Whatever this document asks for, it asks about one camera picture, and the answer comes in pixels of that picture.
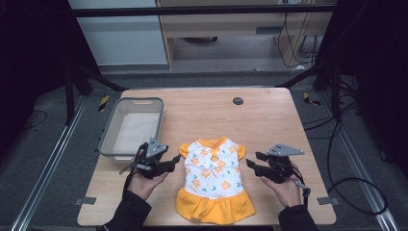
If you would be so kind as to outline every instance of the hand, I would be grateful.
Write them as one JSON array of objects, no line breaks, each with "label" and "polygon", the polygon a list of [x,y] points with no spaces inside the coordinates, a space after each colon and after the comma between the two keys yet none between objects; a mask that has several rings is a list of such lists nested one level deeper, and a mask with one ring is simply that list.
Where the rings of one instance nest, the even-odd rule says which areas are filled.
[{"label": "hand", "polygon": [[[292,166],[297,169],[297,165],[292,163]],[[268,187],[273,189],[278,197],[279,201],[284,207],[292,207],[300,205],[300,188],[294,181],[297,181],[297,177],[292,175],[288,180],[282,184],[276,184],[273,181],[267,179],[265,176],[261,177],[262,182]]]},{"label": "hand", "polygon": [[150,194],[152,194],[156,186],[165,181],[167,176],[168,172],[165,172],[153,179],[147,179],[142,176],[140,172],[137,172],[133,175],[127,190],[138,195],[143,200],[146,200],[150,196]]}]

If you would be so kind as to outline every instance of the cabinet door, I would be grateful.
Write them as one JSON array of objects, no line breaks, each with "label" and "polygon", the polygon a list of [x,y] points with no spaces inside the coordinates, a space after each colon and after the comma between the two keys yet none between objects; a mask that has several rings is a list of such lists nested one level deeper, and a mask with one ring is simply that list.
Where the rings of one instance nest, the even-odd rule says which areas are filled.
[{"label": "cabinet door", "polygon": [[[154,0],[69,0],[69,4],[72,9],[156,7]],[[84,17],[78,22],[100,67],[167,65],[158,16]]]}]

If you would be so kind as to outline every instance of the aluminum rail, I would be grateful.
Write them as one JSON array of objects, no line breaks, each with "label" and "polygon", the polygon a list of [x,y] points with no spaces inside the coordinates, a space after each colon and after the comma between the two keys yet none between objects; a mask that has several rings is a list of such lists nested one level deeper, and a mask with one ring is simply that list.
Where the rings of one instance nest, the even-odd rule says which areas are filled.
[{"label": "aluminum rail", "polygon": [[42,199],[42,196],[45,193],[45,190],[50,182],[54,171],[57,168],[57,165],[63,156],[65,148],[68,144],[69,139],[72,136],[73,131],[75,130],[78,120],[84,111],[85,105],[88,99],[85,96],[79,98],[79,103],[77,106],[77,113],[72,122],[64,127],[63,133],[60,136],[51,156],[48,159],[47,164],[45,165],[41,176],[39,177],[36,185],[30,193],[29,198],[25,202],[23,208],[19,212],[17,218],[14,220],[11,230],[12,231],[24,231],[27,229],[31,218],[33,217],[34,212],[39,205],[39,202]]},{"label": "aluminum rail", "polygon": [[[329,106],[330,105],[330,99],[328,98],[329,96],[321,92],[319,92],[318,95],[327,113],[332,116],[332,112]],[[345,151],[345,156],[350,162],[351,168],[353,169],[355,175],[359,178],[373,182],[372,178],[370,177],[370,174],[368,173],[362,161],[360,160],[357,151],[354,149],[352,141],[350,140],[347,132],[343,128],[339,132],[339,137]],[[384,201],[382,199],[380,192],[377,191],[375,188],[368,186],[367,184],[362,183],[360,185],[372,210],[380,211],[384,207]],[[376,218],[383,231],[399,230],[390,210],[387,209],[384,213],[377,215]]]}]

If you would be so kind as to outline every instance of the plastic bin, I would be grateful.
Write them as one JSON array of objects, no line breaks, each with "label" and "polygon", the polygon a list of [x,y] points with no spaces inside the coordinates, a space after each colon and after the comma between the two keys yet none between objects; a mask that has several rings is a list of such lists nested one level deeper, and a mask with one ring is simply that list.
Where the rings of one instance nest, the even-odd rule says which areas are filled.
[{"label": "plastic bin", "polygon": [[139,147],[160,139],[164,102],[161,98],[120,98],[99,143],[99,151],[115,164],[128,164]]}]

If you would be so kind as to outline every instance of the wooden tabletop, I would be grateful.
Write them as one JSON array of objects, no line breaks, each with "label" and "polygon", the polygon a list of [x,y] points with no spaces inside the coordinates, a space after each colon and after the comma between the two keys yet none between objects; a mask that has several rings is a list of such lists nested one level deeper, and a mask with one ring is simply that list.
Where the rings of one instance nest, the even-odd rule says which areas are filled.
[{"label": "wooden tabletop", "polygon": [[[159,89],[127,90],[122,97],[160,97],[165,102],[160,141],[169,146],[162,161],[178,155],[183,142],[198,138],[217,139],[225,136],[246,146],[240,160],[242,183],[248,191],[256,214],[236,225],[275,225],[283,209],[274,192],[267,188],[247,167],[245,159],[258,165],[268,164],[255,157],[256,151],[266,153],[278,142],[303,150],[304,155],[292,156],[299,166],[306,185],[312,192],[309,211],[317,224],[332,224],[336,220],[332,205],[319,205],[317,198],[327,196],[311,147],[306,139],[292,96],[287,89],[231,88],[231,89]],[[240,97],[243,104],[235,105]],[[87,191],[96,197],[93,205],[83,204],[78,222],[84,226],[101,225],[114,215],[120,202],[127,174],[123,168],[100,156]],[[184,158],[177,164],[163,184],[159,185],[147,202],[153,207],[144,225],[199,225],[182,218],[175,211],[176,194],[185,183]]]}]

